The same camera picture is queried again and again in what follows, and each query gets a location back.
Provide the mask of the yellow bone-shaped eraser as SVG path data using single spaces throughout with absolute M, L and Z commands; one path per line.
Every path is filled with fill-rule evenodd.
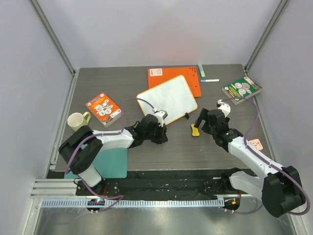
M 199 137 L 200 133 L 197 127 L 195 127 L 194 124 L 191 124 L 191 129 L 192 129 L 192 136 L 193 137 Z

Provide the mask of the yellow-framed whiteboard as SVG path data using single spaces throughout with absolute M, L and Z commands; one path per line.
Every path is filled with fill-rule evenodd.
M 198 108 L 198 104 L 184 76 L 180 75 L 137 95 L 144 115 L 152 114 L 153 108 L 166 111 L 168 125 Z

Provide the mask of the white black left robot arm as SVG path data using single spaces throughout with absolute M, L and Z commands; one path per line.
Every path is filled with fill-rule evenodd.
M 165 111 L 147 114 L 141 121 L 121 131 L 95 131 L 82 126 L 59 147 L 59 154 L 67 163 L 67 169 L 78 175 L 93 195 L 100 195 L 104 189 L 103 178 L 92 165 L 101 151 L 116 148 L 135 148 L 144 141 L 162 144 L 166 136 L 167 117 Z

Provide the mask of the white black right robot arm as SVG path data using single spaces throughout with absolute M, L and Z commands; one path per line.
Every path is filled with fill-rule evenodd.
M 235 190 L 246 192 L 262 202 L 263 207 L 274 217 L 280 217 L 308 204 L 302 188 L 299 172 L 293 167 L 284 167 L 268 158 L 247 143 L 243 134 L 228 126 L 229 118 L 221 107 L 203 108 L 194 124 L 213 137 L 216 145 L 244 162 L 255 176 L 237 168 L 222 175 L 221 188 L 226 193 Z

